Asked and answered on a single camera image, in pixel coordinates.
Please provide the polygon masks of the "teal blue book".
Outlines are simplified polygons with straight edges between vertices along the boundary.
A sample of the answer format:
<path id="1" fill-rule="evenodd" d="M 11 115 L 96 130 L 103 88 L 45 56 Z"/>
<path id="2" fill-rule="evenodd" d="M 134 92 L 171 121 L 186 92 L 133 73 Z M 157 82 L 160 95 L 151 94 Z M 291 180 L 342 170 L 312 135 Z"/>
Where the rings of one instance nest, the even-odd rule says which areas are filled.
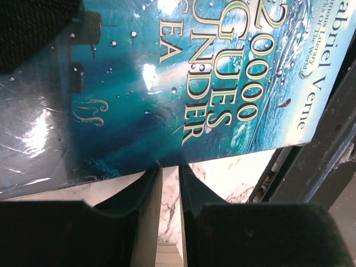
<path id="1" fill-rule="evenodd" d="M 354 1 L 82 1 L 1 74 L 1 199 L 303 145 Z"/>

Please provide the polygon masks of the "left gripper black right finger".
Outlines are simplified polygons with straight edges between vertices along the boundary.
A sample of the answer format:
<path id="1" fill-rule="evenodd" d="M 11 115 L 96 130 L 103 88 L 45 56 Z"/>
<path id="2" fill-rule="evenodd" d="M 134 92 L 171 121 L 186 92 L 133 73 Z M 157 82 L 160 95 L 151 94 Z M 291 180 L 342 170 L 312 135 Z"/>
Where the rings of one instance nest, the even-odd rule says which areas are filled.
<path id="1" fill-rule="evenodd" d="M 185 266 L 352 266 L 329 213 L 308 203 L 231 204 L 179 167 Z"/>

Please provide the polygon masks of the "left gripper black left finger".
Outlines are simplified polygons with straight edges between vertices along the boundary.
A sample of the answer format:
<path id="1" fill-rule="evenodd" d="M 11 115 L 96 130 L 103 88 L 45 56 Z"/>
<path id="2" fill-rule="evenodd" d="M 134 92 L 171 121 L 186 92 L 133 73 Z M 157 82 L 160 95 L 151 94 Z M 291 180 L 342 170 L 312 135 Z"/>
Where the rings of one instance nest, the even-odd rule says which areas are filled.
<path id="1" fill-rule="evenodd" d="M 162 171 L 146 171 L 114 196 L 1 202 L 2 266 L 154 266 Z"/>

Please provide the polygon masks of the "red backpack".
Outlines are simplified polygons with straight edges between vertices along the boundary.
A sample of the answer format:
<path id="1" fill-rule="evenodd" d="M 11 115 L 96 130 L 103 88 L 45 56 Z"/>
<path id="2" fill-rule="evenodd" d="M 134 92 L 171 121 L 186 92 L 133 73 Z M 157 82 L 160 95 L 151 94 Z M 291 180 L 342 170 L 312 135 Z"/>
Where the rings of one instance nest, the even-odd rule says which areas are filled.
<path id="1" fill-rule="evenodd" d="M 53 40 L 82 1 L 1 1 L 1 74 L 9 74 Z"/>

